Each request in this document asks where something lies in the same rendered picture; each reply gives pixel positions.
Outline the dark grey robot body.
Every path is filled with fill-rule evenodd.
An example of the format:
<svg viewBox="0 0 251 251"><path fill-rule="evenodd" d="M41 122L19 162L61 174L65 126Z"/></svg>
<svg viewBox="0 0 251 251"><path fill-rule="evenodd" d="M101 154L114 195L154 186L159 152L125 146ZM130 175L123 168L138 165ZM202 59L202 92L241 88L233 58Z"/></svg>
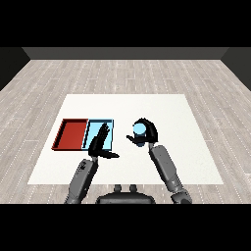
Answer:
<svg viewBox="0 0 251 251"><path fill-rule="evenodd" d="M139 193L135 184L129 186L129 192L122 192L122 186L116 184L114 191L99 196L96 204L155 204L152 196Z"/></svg>

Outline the red shallow open box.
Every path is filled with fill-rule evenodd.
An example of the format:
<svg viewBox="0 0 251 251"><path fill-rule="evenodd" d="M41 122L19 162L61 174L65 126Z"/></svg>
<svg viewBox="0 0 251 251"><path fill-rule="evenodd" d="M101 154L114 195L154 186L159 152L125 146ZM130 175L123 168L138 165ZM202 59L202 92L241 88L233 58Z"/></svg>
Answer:
<svg viewBox="0 0 251 251"><path fill-rule="evenodd" d="M52 145L54 151L80 151L88 119L63 119Z"/></svg>

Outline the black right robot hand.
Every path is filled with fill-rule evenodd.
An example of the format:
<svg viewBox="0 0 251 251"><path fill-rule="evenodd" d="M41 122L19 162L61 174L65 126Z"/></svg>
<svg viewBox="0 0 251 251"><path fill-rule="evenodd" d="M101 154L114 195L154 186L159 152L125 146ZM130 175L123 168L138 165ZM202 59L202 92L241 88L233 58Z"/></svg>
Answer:
<svg viewBox="0 0 251 251"><path fill-rule="evenodd" d="M134 133L134 136L128 135L126 138L129 139L134 144L141 143L156 143L158 141L158 131L155 125L145 118L137 120L133 126L144 125L145 130L141 133Z"/></svg>

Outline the small blue can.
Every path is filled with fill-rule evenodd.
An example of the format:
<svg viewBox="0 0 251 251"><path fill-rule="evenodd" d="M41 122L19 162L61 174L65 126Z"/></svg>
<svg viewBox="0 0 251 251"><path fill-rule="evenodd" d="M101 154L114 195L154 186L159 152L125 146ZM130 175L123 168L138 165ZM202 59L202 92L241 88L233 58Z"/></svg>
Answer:
<svg viewBox="0 0 251 251"><path fill-rule="evenodd" d="M144 137L146 135L146 127L142 123L133 126L133 134L135 138Z"/></svg>

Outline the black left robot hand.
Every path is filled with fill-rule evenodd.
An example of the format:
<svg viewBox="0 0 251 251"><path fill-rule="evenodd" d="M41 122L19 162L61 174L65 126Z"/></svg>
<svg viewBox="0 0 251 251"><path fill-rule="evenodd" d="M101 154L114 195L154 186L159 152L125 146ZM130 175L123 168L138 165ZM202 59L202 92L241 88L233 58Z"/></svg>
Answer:
<svg viewBox="0 0 251 251"><path fill-rule="evenodd" d="M103 149L104 142L109 133L109 128L106 123L102 124L99 128L99 131L96 136L93 137L89 148L88 155L92 158L94 157L102 157L106 159L119 158L119 155L116 153L112 153Z"/></svg>

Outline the light blue shallow open box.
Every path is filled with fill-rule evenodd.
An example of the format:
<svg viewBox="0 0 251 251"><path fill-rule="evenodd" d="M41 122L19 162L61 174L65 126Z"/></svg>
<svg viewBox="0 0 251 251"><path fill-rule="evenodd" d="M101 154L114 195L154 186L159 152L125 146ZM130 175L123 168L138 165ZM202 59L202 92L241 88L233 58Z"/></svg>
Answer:
<svg viewBox="0 0 251 251"><path fill-rule="evenodd" d="M88 150L93 137L98 134L98 131L102 124L106 124L109 128L109 132L105 139L103 149L106 151L112 150L114 121L112 119L90 119L88 121L87 128L84 133L84 138L82 140L81 149L83 151Z"/></svg>

